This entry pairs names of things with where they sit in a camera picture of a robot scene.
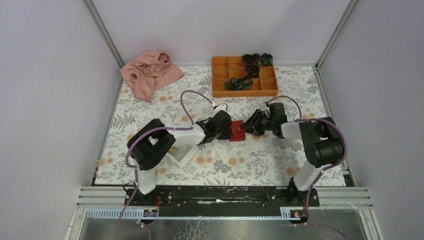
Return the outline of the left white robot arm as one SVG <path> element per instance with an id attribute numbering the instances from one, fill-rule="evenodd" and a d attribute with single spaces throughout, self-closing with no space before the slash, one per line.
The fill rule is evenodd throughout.
<path id="1" fill-rule="evenodd" d="M 192 127 L 166 126 L 158 118 L 151 120 L 128 142 L 126 161 L 133 159 L 136 179 L 136 199 L 144 206 L 155 200 L 155 168 L 168 157 L 179 167 L 184 166 L 199 149 L 214 140 L 232 138 L 232 118 L 224 110 L 214 116 L 197 121 Z"/>

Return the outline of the red card holder wallet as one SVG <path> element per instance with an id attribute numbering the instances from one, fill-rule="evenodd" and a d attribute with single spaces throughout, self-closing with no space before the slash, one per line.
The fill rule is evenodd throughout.
<path id="1" fill-rule="evenodd" d="M 246 140 L 246 132 L 244 129 L 241 129 L 243 120 L 234 120 L 231 123 L 231 132 L 232 137 L 230 138 L 230 142 L 241 142 Z"/>

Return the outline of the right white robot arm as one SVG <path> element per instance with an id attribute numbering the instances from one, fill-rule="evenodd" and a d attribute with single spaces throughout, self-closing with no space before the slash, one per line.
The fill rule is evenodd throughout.
<path id="1" fill-rule="evenodd" d="M 289 181 L 286 193 L 287 201 L 299 206 L 324 172 L 344 161 L 348 152 L 345 137 L 330 117 L 289 121 L 283 103 L 267 106 L 268 110 L 256 109 L 240 129 L 255 136 L 271 131 L 279 139 L 302 141 L 306 161 Z"/>

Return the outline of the white plastic card box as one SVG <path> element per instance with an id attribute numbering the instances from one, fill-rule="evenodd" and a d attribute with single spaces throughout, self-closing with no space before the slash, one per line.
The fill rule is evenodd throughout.
<path id="1" fill-rule="evenodd" d="M 194 145 L 180 145 L 180 146 L 172 146 L 179 149 L 178 153 L 170 152 L 170 150 L 166 153 L 166 156 L 175 163 L 179 168 L 183 168 L 187 162 L 195 155 L 195 153 L 199 150 L 199 148 Z"/>

